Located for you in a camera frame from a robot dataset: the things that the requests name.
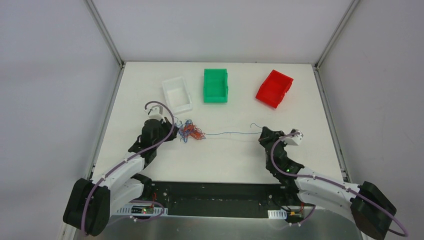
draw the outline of white table surface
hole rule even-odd
[[[228,72],[228,103],[203,102],[203,73],[206,68]],[[277,109],[255,96],[272,70],[294,79]],[[94,174],[120,162],[141,133],[146,102],[165,103],[162,81],[183,76],[193,110],[176,115],[192,119],[205,133],[260,132],[251,123],[271,130],[303,132],[300,146],[287,146],[288,156],[316,172],[342,180],[339,163],[311,65],[205,62],[128,62],[116,95]],[[255,183],[278,181],[265,169],[265,149],[260,134],[223,134],[204,140],[178,138],[158,148],[155,160],[142,171],[154,181]]]

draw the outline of blue wire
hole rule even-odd
[[[175,126],[178,128],[178,134],[181,136],[180,141],[183,140],[184,143],[187,143],[189,140],[189,135],[193,132],[193,130],[186,130],[183,131],[184,127],[190,124],[193,124],[193,121],[191,119],[186,119],[185,123],[183,123],[182,121],[180,121],[178,119],[178,117],[174,116],[174,118],[177,119],[177,121],[175,122]],[[255,125],[258,128],[262,128],[260,126],[258,126],[256,123],[252,123],[250,124],[250,128],[252,128],[252,125]],[[204,133],[205,135],[209,135],[209,136],[216,136],[216,135],[222,135],[222,134],[261,134],[262,132],[239,132],[239,131],[225,131],[225,132],[220,132],[220,133]]]
[[[258,128],[262,128],[261,126],[258,126],[256,123],[254,123],[254,122],[252,122],[251,124],[250,124],[250,128],[252,128],[252,125],[255,125],[256,127],[258,127]]]
[[[221,135],[221,134],[261,134],[262,132],[238,132],[238,131],[226,131],[221,133],[205,133],[205,135]]]

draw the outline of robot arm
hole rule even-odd
[[[284,147],[297,146],[302,138],[303,134],[297,129],[285,135],[282,131],[272,131],[264,126],[259,143],[265,148],[266,169],[285,186],[293,199],[337,213],[355,223],[366,235],[377,240],[384,239],[392,223],[387,213],[394,216],[397,211],[395,206],[370,182],[358,185],[335,180],[291,160]]]
[[[172,123],[162,116],[161,106],[154,106],[146,112],[149,119],[144,122],[141,135],[123,158],[125,163],[114,165],[105,173],[90,180],[81,178],[74,184],[63,214],[63,222],[97,236],[105,229],[110,216],[118,209],[140,196],[150,196],[148,183],[152,180],[139,172],[156,157],[158,146],[152,146],[161,141],[175,139],[178,128],[173,127]],[[86,206],[87,198],[92,191],[92,197]]]

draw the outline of red plastic bin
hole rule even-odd
[[[272,70],[257,91],[256,99],[276,109],[292,82],[293,78]]]

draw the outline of red wire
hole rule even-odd
[[[202,140],[205,138],[205,133],[202,132],[200,128],[198,128],[196,125],[192,123],[186,124],[184,128],[182,129],[182,132],[189,133],[188,136],[191,136],[192,138],[196,140]]]
[[[153,197],[152,197],[153,202],[154,202],[154,201],[156,201],[156,197],[157,197],[157,196],[156,196],[156,192],[154,192],[154,193],[153,193]]]

